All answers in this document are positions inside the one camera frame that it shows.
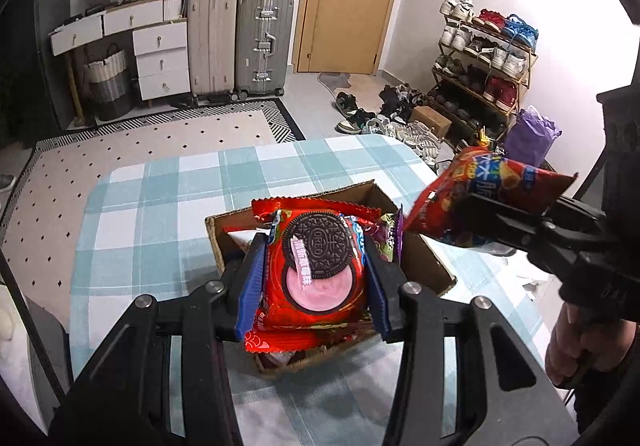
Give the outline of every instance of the suitcase handle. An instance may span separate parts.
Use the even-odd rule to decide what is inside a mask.
[[[267,32],[267,39],[270,41],[270,47],[269,47],[269,53],[267,54],[267,57],[271,57],[275,54],[276,52],[276,36],[273,36],[272,34],[269,34]]]

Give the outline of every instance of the laundry basket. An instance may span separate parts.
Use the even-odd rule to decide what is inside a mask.
[[[112,47],[118,51],[109,55]],[[131,81],[124,50],[111,45],[106,59],[85,66],[94,113],[101,121],[122,117],[133,108]]]

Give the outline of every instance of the metal screw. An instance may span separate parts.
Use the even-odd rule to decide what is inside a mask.
[[[476,304],[476,307],[483,310],[490,309],[493,305],[493,303],[491,303],[491,300],[486,296],[476,296],[474,298],[474,303]]]
[[[402,290],[407,294],[420,294],[422,285],[415,281],[408,281],[404,285],[402,285]]]
[[[204,288],[211,294],[218,294],[225,289],[225,284],[220,280],[211,280],[207,282]]]
[[[136,298],[135,304],[139,309],[146,309],[153,303],[154,299],[148,294],[141,294]]]

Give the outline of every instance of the drawer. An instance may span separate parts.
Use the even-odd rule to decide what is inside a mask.
[[[104,35],[162,23],[162,18],[162,0],[121,7],[104,14]]]
[[[139,82],[143,100],[191,91],[188,70],[174,70],[164,74],[140,77]]]
[[[133,52],[137,56],[186,46],[186,21],[133,31]]]
[[[138,77],[153,76],[173,70],[189,70],[189,57],[185,47],[150,52],[136,57]]]
[[[164,0],[164,21],[177,20],[182,12],[182,0]]]
[[[102,38],[102,15],[88,16],[63,27],[51,36],[54,56]]]

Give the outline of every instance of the person's hand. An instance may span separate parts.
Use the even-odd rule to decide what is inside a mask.
[[[562,309],[546,347],[546,374],[554,384],[574,375],[577,359],[583,350],[596,355],[593,368],[608,372],[616,368],[625,358],[636,337],[636,324],[618,320],[612,323],[597,323],[583,333],[578,330],[580,308],[568,303]]]

